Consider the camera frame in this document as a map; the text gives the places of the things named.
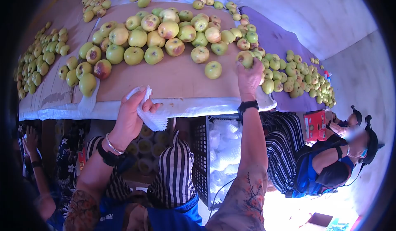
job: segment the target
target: woman's left hand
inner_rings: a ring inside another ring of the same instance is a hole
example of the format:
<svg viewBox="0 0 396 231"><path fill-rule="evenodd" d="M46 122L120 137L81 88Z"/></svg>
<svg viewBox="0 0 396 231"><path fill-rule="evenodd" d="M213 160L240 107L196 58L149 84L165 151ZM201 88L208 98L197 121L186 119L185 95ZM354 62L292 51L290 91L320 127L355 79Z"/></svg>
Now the woman's left hand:
<svg viewBox="0 0 396 231"><path fill-rule="evenodd" d="M146 87L141 87L129 100L126 99L126 95L122 98L116 125L108 135L108 139L115 149L124 151L129 143L139 135L143 121L137 115L136 109L145 95ZM142 109L144 112L155 113L159 106L160 103L153 104L151 99L148 99Z"/></svg>

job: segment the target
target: purple cloth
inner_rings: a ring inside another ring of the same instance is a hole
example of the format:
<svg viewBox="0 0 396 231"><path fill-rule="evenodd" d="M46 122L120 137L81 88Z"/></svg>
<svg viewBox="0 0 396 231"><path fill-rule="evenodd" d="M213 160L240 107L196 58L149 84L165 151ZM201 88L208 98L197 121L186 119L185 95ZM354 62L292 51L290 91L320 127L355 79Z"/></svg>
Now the purple cloth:
<svg viewBox="0 0 396 231"><path fill-rule="evenodd" d="M240 8L241 14L249 16L250 24L257 28L259 35L259 46L263 47L265 52L275 53L286 61L286 51L293 50L294 54L300 55L303 62L314 65L318 68L318 73L324 75L324 70L320 69L320 65L313 64L310 58L316 58L307 48L298 41L294 33L286 31L268 18L255 11L254 9L244 6ZM324 104L318 104L316 98L311 98L308 93L297 98L290 98L289 93L282 91L280 93L272 92L272 98L278 102L276 109L284 112L295 111L316 111L325 108Z"/></svg>

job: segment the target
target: black cap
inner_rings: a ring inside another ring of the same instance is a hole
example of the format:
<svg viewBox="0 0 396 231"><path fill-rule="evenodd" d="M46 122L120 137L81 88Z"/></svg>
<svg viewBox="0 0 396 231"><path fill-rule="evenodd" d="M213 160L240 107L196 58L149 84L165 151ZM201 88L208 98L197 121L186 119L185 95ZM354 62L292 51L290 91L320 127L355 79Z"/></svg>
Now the black cap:
<svg viewBox="0 0 396 231"><path fill-rule="evenodd" d="M371 120L371 115L368 115L364 119L364 121L367 123L365 130L370 137L370 141L367 144L367 155L363 159L364 164L370 164L371 161L373 161L375 154L377 154L377 151L379 149L377 134L371 129L370 120Z"/></svg>
<svg viewBox="0 0 396 231"><path fill-rule="evenodd" d="M352 105L351 108L352 108L353 114L356 116L356 120L358 121L358 125L360 125L362 123L362 114L358 110L355 109L354 105Z"/></svg>

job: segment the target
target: black plastic crate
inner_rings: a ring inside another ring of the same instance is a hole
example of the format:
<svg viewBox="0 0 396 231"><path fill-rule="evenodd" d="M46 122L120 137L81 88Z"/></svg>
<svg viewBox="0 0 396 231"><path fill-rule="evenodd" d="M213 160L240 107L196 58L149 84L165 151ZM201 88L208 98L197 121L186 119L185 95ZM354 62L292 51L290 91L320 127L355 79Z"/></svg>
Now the black plastic crate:
<svg viewBox="0 0 396 231"><path fill-rule="evenodd" d="M209 123L214 119L236 119L237 114L211 115L191 119L191 151L194 153L194 165L192 167L192 182L198 192L199 198L205 203L208 210L220 208L221 203L212 206L210 202L210 160L209 160Z"/></svg>

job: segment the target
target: cardboard box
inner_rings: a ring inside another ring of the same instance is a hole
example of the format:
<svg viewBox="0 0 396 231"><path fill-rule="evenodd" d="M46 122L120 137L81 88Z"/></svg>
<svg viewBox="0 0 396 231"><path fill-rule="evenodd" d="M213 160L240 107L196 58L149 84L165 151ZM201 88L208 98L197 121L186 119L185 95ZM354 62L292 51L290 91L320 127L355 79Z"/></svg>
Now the cardboard box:
<svg viewBox="0 0 396 231"><path fill-rule="evenodd" d="M325 141L333 133L326 128L326 124L332 119L330 109L304 115L306 141Z"/></svg>

